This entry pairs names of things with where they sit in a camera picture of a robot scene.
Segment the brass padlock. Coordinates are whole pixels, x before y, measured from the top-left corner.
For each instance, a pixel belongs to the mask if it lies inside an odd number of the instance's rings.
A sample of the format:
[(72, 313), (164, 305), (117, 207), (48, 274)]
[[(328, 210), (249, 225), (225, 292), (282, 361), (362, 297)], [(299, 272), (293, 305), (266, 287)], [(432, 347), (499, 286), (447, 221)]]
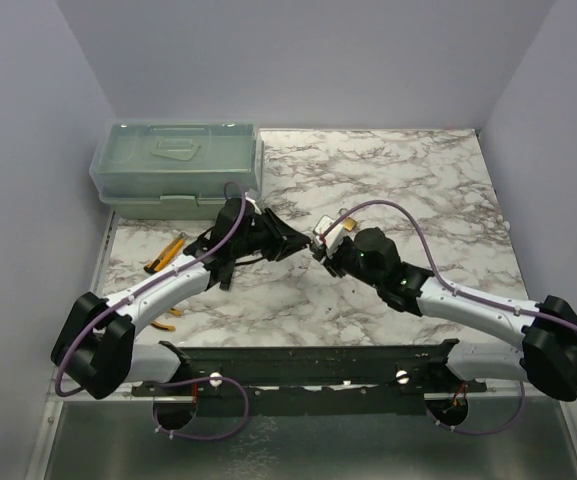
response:
[(342, 220), (341, 225), (348, 232), (353, 232), (358, 229), (358, 222), (351, 216), (346, 216)]

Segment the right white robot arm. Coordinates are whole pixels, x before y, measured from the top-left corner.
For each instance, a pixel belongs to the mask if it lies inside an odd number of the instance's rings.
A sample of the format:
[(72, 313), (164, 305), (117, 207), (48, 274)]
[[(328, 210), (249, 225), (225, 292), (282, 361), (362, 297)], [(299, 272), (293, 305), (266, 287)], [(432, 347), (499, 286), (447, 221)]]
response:
[(350, 237), (341, 226), (317, 227), (312, 251), (332, 276), (350, 275), (369, 285), (398, 312), (448, 320), (496, 338), (490, 344), (460, 342), (448, 357), (432, 362), (427, 371), (435, 389), (503, 379), (528, 382), (556, 400), (577, 399), (577, 313), (565, 300), (513, 300), (447, 282), (401, 260), (378, 228)]

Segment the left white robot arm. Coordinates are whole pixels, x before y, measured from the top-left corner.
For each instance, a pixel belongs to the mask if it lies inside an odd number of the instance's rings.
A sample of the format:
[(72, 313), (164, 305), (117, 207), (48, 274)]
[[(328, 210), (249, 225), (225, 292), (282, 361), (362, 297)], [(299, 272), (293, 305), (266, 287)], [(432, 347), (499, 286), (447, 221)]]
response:
[(169, 308), (214, 285), (227, 288), (240, 259), (278, 262), (309, 244), (271, 209), (228, 200), (213, 226), (161, 271), (114, 295), (87, 292), (75, 300), (50, 355), (57, 368), (56, 394), (69, 394), (61, 385), (64, 377), (95, 399), (139, 381), (156, 382), (169, 395), (182, 393), (190, 372), (181, 355), (161, 344), (137, 349), (136, 337)]

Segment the black socket tool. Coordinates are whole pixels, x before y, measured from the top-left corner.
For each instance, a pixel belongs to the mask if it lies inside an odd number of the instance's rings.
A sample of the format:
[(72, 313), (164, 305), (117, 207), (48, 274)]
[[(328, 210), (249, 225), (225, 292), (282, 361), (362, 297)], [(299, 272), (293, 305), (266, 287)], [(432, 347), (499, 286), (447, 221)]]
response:
[(228, 270), (228, 271), (223, 270), (220, 273), (219, 288), (222, 291), (230, 291), (231, 290), (233, 274), (234, 274), (233, 270)]

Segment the yellow utility knife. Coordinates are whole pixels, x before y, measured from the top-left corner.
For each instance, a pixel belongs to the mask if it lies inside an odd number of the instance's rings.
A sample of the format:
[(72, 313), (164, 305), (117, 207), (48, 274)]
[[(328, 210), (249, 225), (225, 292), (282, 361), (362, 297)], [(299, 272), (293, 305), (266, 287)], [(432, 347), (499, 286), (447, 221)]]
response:
[(166, 267), (182, 249), (186, 240), (186, 234), (180, 233), (177, 235), (150, 263), (143, 267), (143, 270), (150, 274), (156, 274)]

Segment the green translucent plastic toolbox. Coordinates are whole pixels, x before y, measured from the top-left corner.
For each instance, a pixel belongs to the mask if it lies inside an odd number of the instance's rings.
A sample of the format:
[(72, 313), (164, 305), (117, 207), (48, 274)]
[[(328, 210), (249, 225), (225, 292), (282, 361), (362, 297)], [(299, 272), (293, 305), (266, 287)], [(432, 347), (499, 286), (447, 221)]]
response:
[(259, 197), (264, 141), (249, 123), (122, 119), (109, 125), (89, 173), (99, 199), (127, 220), (211, 220), (235, 194)]

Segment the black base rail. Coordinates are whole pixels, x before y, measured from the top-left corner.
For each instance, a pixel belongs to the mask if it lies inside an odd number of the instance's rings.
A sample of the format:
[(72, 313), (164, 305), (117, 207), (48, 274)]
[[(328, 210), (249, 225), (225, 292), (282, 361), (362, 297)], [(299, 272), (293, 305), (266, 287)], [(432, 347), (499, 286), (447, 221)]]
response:
[(465, 383), (447, 360), (456, 341), (351, 347), (188, 347), (175, 381), (218, 372), (242, 385), (250, 412), (264, 416), (422, 415), (424, 397), (447, 398)]

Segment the yellow handled pliers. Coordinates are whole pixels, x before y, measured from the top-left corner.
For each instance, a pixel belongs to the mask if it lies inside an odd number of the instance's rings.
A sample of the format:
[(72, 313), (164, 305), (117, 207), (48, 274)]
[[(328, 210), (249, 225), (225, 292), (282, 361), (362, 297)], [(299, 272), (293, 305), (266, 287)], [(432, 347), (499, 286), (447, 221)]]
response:
[(174, 319), (181, 317), (181, 312), (176, 308), (168, 309), (161, 318), (151, 322), (151, 326), (157, 330), (165, 332), (175, 332), (176, 326), (172, 323)]

